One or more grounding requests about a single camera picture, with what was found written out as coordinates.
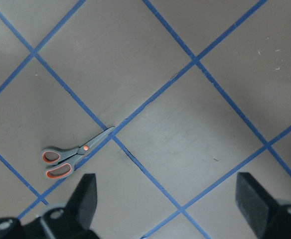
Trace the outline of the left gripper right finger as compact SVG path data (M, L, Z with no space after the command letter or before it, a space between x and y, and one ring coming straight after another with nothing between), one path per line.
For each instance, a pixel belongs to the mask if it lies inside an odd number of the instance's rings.
M291 202L273 198L248 172L236 178L235 201L259 239L291 239Z

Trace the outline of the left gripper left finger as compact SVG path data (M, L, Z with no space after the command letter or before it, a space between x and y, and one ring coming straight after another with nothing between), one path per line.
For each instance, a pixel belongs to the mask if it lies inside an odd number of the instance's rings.
M98 239L90 229L97 208L95 174L84 174L64 206L44 210L32 222L0 218L0 239Z

